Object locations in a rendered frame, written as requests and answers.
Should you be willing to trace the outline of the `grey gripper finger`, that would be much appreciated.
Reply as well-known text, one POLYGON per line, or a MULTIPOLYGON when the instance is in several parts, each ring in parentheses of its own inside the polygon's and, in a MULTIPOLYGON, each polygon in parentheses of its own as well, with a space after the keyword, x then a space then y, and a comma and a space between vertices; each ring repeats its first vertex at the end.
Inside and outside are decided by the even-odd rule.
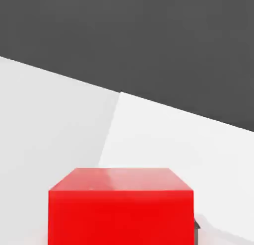
POLYGON ((213 227, 202 214, 194 217, 200 226, 196 245, 254 245, 253 241, 213 227))

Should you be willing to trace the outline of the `small red cube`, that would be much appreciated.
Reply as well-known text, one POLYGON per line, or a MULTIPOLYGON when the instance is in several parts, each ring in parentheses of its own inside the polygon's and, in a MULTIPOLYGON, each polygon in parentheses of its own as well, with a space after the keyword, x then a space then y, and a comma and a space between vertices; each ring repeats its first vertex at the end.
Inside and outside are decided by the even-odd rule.
POLYGON ((49 190, 48 245, 194 245, 193 190, 167 168, 76 168, 49 190))

